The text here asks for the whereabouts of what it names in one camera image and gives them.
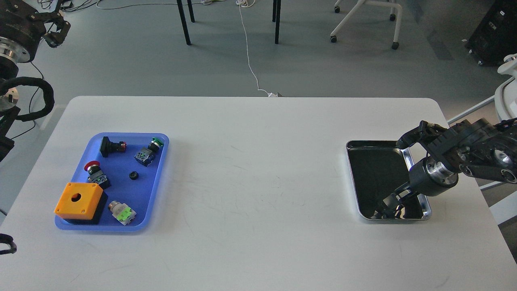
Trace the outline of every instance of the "black base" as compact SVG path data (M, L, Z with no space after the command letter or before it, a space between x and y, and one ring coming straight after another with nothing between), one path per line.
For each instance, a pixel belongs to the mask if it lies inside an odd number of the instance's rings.
M97 204L97 208L95 209L94 217L91 220L87 219L65 219L66 222L71 224L99 224L100 216L104 210L104 206L108 201L108 196L105 192L102 192L100 196L99 203Z

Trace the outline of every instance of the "electrical component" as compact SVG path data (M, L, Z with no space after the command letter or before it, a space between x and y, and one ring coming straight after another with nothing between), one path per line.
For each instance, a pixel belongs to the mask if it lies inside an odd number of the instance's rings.
M153 137L153 140L147 145L146 148L142 148L140 149L140 152L136 153L134 159L147 167L153 161L153 159L155 159L156 154L162 146L163 142L158 138Z
M113 217L123 225L130 223L136 215L136 212L132 210L131 207L118 201L112 201L108 205L108 209L111 211L111 213L113 213Z
M108 179L108 176L102 172L100 169L100 163L98 161L88 162L86 165L84 165L84 170L90 174L90 176L88 176L88 181L90 181L90 183L99 184L99 186L101 186L103 189L111 186L111 182Z
M126 151L126 147L127 143L125 141L111 142L110 139L105 136L102 137L99 152L103 157L108 157L108 155L113 152L124 153Z
M137 171L133 171L133 172L129 173L129 178L130 178L131 180L136 180L136 179L138 179L138 172L137 172Z
M98 224L108 196L98 184L68 183L54 213L72 224Z

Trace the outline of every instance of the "hole in enclosure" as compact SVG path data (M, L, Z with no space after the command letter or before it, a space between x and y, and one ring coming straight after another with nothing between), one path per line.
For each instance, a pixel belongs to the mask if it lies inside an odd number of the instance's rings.
M79 201L79 199L81 199L81 194L75 193L74 195L72 195L72 202L77 202Z

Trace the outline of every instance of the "cable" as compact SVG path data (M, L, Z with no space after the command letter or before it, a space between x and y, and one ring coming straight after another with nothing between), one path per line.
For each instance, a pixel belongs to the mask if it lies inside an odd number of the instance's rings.
M235 4L239 5L239 7L242 8L250 8L251 6L253 6L253 4L255 4L255 0L253 0L253 3L251 4L248 4L248 0L237 0L235 1Z
M126 5L126 6L120 6L120 7L112 7L112 8L105 8L105 7L100 7L99 6L99 3L101 2L102 0L98 0L96 3L95 3L95 6L99 9L102 9L102 10L113 10L113 9L122 9L122 8L127 8L127 7L132 7L132 6L144 6L144 5L178 5L177 3L141 3L141 4L131 4L131 5ZM210 3L208 4L205 4L203 2L196 2L196 3L192 3L192 4L203 4L203 5L210 5L212 4L214 0L211 0Z
M210 5L214 2L224 2L226 0L201 0L201 4L203 5Z
M241 8L241 6L239 5L240 21L242 23L242 28L244 29L244 35L246 36L246 55L248 56L248 67L250 68L251 73L253 74L253 76L255 77L255 80L257 81L257 91L264 91L264 92L266 92L266 94L268 96L272 96L272 95L274 95L273 93L269 93L268 91L266 91L264 89L260 89L260 87L259 87L259 80L258 80L257 76L255 75L255 73L253 72L253 69L251 68L251 65L250 65L250 51L248 49L248 34L246 33L246 27L244 26L244 19L242 19L242 11L240 10L240 8Z
M36 67L36 65L35 65L35 64L33 64L33 62L31 62L31 65L32 65L36 70L38 70L38 72L39 72L39 73L40 73L40 75L41 75L41 78L44 80L44 79L45 79L45 76L44 76L44 75L43 75L43 73L40 71L40 69L39 69L38 67ZM34 99L34 96L36 96L36 93L38 93L38 90L39 90L39 88L38 88L38 89L36 89L36 90L34 91L34 94L32 95L31 100L29 101L29 113L31 113L31 105L32 105L32 101L33 101L33 99ZM24 134L26 134L26 133L30 132L32 129L34 129L34 127L36 127L36 122L35 122L34 120L32 120L32 122L33 122L33 126L32 126L31 128L29 128L28 130L26 130L26 131L24 131L24 132L20 133L19 135L15 136L15 137L12 137L11 139L15 139L15 138L17 138L17 137L19 137L19 136L22 136L22 135L24 135Z
M48 9L50 5L52 4L53 0L37 0L38 4L41 5L41 9Z
M86 0L85 2L83 2L83 3L82 3L81 5L79 5L79 6L75 6L75 7L70 8L70 9L63 9L63 11L64 11L64 12L67 12L67 13L70 13L70 12L76 12L76 11L86 9L86 8L91 7L91 6L93 6L93 5L95 5L95 4L96 4L96 3L92 3L92 4L88 5L88 6L85 6L85 5L87 5L87 4L91 3L91 2L92 2L92 0Z

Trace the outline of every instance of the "silver metal cylinder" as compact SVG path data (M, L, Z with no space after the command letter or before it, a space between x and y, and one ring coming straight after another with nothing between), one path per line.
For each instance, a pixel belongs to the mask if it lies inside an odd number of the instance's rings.
M155 146L157 146L158 148L160 148L160 147L161 147L161 146L160 146L157 142L155 142L154 140L152 140L152 141L151 141L151 143L152 143L152 144L154 144Z
M442 162L436 162L429 158L425 164L427 173L435 182L440 184L454 184L458 180L458 175L445 167Z
M18 43L0 37L0 57L5 57L13 63L26 63L30 60L29 52Z
M115 207L116 205L120 204L120 202L118 201L112 201L109 205L108 205L108 209L111 210L111 212L113 212L113 207Z

